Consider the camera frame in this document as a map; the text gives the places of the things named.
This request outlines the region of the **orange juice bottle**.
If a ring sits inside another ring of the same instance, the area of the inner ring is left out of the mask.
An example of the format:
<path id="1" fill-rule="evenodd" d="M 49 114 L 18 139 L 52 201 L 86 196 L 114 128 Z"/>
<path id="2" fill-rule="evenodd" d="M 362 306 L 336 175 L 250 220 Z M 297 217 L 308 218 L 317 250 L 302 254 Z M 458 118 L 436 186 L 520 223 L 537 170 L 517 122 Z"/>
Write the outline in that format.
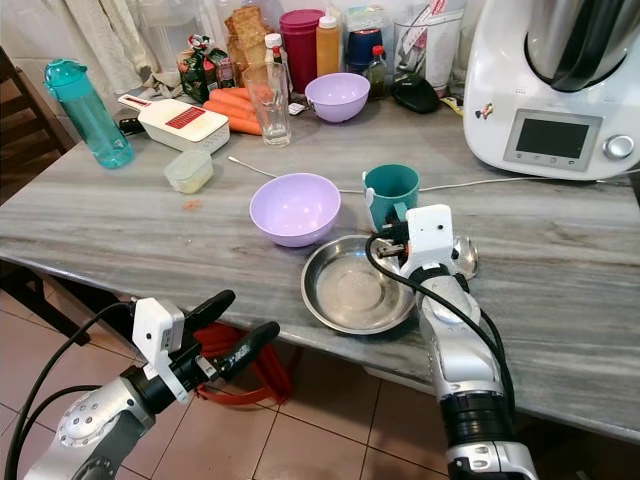
<path id="1" fill-rule="evenodd" d="M 315 31 L 316 77 L 343 72 L 342 28 L 333 15 L 321 15 Z"/>

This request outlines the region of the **small purple bowl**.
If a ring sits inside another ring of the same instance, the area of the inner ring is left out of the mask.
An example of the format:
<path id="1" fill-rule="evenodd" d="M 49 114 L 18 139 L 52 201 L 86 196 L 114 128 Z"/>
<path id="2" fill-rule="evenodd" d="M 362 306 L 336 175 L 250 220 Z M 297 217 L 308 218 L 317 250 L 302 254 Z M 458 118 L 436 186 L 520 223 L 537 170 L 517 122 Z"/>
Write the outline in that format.
<path id="1" fill-rule="evenodd" d="M 325 122 L 342 123 L 353 118 L 369 100 L 369 79 L 355 73 L 332 73 L 312 79 L 305 96 L 312 110 Z"/>

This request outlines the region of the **orange carrot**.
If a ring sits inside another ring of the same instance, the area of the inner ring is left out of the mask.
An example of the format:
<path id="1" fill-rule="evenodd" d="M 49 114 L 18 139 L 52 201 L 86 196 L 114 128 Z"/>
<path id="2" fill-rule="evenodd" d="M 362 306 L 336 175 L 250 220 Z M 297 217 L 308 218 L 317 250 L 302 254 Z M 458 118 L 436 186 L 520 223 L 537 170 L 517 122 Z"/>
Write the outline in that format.
<path id="1" fill-rule="evenodd" d="M 253 124 L 259 123 L 259 120 L 256 118 L 255 111 L 252 109 L 239 108 L 239 106 L 228 104 L 228 102 L 210 99 L 205 102 L 204 108 L 206 110 L 215 111 L 215 113 L 220 113 L 224 116 L 233 116 L 233 118 L 246 120 L 246 122 Z"/>
<path id="2" fill-rule="evenodd" d="M 211 90 L 209 100 L 224 102 L 225 105 L 236 105 L 238 109 L 253 109 L 250 93 L 248 93 L 247 88 L 219 88 L 219 90 Z"/>
<path id="3" fill-rule="evenodd" d="M 262 127 L 256 119 L 241 118 L 241 116 L 228 116 L 228 125 L 234 132 L 256 134 L 261 136 Z"/>

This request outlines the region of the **dark bottle red cap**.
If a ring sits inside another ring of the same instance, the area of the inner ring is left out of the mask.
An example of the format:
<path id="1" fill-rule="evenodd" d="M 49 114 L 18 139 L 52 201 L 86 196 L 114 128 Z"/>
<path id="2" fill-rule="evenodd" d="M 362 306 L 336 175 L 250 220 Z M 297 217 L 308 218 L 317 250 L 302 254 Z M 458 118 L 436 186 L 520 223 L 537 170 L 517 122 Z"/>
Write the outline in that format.
<path id="1" fill-rule="evenodd" d="M 371 47 L 370 63 L 365 70 L 365 78 L 370 83 L 367 99 L 374 101 L 384 99 L 387 96 L 388 67 L 383 46 L 374 45 Z"/>

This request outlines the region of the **teal water bottle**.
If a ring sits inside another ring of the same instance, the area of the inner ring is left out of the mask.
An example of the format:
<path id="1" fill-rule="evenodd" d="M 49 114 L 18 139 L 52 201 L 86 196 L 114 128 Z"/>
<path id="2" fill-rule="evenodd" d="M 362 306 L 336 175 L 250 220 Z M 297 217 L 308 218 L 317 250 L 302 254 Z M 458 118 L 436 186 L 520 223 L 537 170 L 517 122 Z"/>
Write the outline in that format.
<path id="1" fill-rule="evenodd" d="M 93 88 L 87 67 L 67 58 L 45 67 L 45 86 L 60 102 L 97 163 L 119 169 L 132 163 L 134 150 Z"/>

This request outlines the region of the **red bag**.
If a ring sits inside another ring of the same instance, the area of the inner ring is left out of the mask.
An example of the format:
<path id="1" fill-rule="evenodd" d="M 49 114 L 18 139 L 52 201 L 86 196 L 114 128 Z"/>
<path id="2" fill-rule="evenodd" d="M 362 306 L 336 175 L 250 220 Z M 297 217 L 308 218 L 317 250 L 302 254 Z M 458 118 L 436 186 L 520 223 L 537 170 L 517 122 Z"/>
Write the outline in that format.
<path id="1" fill-rule="evenodd" d="M 201 344 L 202 355 L 207 357 L 221 357 L 233 351 L 234 344 L 238 340 L 246 337 L 247 333 L 233 328 L 233 326 L 212 324 L 197 330 L 195 339 Z M 294 352 L 288 367 L 285 367 L 280 358 L 276 355 L 275 347 L 264 348 L 253 361 L 252 370 L 259 375 L 262 385 L 259 389 L 250 390 L 243 394 L 216 393 L 210 387 L 200 387 L 197 389 L 198 397 L 224 406 L 248 406 L 260 401 L 275 401 L 276 404 L 283 404 L 291 398 L 293 384 L 291 375 L 300 365 L 302 352 Z"/>

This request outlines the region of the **small pale green container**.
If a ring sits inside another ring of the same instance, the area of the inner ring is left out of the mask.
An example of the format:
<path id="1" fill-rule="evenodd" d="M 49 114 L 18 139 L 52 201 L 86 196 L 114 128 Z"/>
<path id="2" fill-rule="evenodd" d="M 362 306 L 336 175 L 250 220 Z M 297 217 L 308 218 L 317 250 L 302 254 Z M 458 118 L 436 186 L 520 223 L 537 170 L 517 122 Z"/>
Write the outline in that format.
<path id="1" fill-rule="evenodd" d="M 174 191 L 183 195 L 195 195 L 214 177 L 212 154 L 202 148 L 184 151 L 165 165 L 163 174 Z"/>

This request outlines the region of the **white grater box red blade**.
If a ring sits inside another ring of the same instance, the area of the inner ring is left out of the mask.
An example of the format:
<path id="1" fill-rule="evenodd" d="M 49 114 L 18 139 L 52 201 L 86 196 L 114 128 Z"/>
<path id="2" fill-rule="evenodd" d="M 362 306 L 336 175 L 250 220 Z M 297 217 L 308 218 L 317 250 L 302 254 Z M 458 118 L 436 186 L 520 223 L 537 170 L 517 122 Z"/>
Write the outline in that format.
<path id="1" fill-rule="evenodd" d="M 138 113 L 148 136 L 182 152 L 218 151 L 230 140 L 228 116 L 174 99 L 143 100 L 122 95 L 120 105 Z"/>

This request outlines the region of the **teal cup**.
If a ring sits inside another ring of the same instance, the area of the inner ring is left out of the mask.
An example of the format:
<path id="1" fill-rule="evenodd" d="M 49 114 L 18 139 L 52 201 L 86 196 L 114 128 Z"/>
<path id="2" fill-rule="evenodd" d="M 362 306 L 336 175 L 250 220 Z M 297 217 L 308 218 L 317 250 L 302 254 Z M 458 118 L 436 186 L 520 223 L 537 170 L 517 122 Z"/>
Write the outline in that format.
<path id="1" fill-rule="evenodd" d="M 410 166 L 375 166 L 362 174 L 362 184 L 365 212 L 374 233 L 385 224 L 406 220 L 407 211 L 419 201 L 419 174 Z"/>

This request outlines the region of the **metal spoon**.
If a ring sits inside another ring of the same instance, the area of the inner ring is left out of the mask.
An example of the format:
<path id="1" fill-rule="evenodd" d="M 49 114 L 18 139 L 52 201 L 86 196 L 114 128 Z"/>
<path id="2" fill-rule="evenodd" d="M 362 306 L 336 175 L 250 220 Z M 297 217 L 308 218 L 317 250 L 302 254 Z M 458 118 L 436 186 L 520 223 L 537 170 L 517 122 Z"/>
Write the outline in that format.
<path id="1" fill-rule="evenodd" d="M 467 282 L 471 282 L 477 275 L 477 248 L 466 236 L 457 236 L 453 243 L 454 265 Z"/>

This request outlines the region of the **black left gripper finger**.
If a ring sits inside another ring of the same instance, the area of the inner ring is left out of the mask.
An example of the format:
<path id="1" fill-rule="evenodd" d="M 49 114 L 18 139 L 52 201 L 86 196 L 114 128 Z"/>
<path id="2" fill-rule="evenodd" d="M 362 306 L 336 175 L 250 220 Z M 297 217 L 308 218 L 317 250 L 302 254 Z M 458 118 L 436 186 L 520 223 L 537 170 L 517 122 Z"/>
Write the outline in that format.
<path id="1" fill-rule="evenodd" d="M 214 324 L 233 305 L 234 301 L 236 301 L 236 293 L 233 291 L 216 293 L 214 297 L 205 300 L 200 306 L 192 308 L 191 311 L 186 311 L 184 330 L 186 332 L 198 332 L 198 330 Z"/>
<path id="2" fill-rule="evenodd" d="M 244 334 L 225 355 L 218 360 L 218 378 L 233 381 L 256 360 L 262 349 L 278 337 L 280 325 L 275 321 L 256 326 Z"/>

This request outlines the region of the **black rounded utensil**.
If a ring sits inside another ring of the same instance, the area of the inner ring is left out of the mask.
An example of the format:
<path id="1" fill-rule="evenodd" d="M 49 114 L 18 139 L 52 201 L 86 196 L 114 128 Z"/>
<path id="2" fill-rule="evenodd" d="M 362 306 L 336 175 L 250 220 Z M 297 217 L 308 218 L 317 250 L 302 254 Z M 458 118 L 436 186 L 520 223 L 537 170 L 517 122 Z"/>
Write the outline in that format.
<path id="1" fill-rule="evenodd" d="M 397 74 L 390 83 L 389 90 L 397 104 L 412 113 L 434 113 L 439 109 L 440 101 L 436 91 L 415 73 Z"/>

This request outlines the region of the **magenta canister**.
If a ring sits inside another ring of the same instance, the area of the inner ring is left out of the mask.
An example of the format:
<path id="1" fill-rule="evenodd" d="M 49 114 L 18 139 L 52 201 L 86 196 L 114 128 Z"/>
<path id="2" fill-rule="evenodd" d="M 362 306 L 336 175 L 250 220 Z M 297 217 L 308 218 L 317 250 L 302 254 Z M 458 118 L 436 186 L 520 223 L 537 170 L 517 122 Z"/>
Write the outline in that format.
<path id="1" fill-rule="evenodd" d="M 307 84 L 317 77 L 316 29 L 324 15 L 324 10 L 300 9 L 284 13 L 279 19 L 292 90 L 296 93 L 305 92 Z"/>

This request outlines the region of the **clear utensil container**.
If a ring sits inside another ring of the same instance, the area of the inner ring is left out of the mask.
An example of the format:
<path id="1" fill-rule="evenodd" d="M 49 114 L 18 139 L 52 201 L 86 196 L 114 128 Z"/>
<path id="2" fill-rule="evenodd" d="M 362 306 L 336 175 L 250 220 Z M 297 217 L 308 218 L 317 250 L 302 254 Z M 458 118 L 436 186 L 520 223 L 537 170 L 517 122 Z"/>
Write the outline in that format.
<path id="1" fill-rule="evenodd" d="M 393 78 L 413 74 L 444 96 L 460 44 L 467 0 L 413 0 L 393 13 Z"/>

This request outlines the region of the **small white cap bottle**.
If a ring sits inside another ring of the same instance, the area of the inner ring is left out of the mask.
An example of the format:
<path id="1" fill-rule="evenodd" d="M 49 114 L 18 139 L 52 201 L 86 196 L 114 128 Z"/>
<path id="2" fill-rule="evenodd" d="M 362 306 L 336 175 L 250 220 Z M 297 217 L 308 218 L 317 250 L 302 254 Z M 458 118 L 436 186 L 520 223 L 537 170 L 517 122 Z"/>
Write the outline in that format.
<path id="1" fill-rule="evenodd" d="M 264 46 L 265 46 L 265 61 L 268 63 L 274 63 L 287 65 L 287 54 L 285 54 L 284 46 L 283 46 L 283 37 L 279 35 L 279 33 L 268 33 L 268 35 L 264 36 Z"/>

